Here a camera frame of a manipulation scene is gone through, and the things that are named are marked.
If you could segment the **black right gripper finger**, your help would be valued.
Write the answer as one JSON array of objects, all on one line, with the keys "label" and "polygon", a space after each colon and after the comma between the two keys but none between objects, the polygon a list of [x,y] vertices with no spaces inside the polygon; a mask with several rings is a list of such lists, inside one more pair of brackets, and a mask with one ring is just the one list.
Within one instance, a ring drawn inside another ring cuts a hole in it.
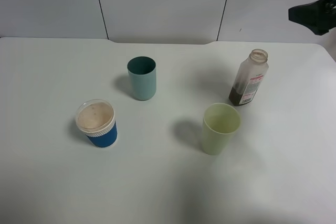
[{"label": "black right gripper finger", "polygon": [[335,28],[335,0],[318,0],[291,7],[288,19],[307,27],[315,35],[324,35]]}]

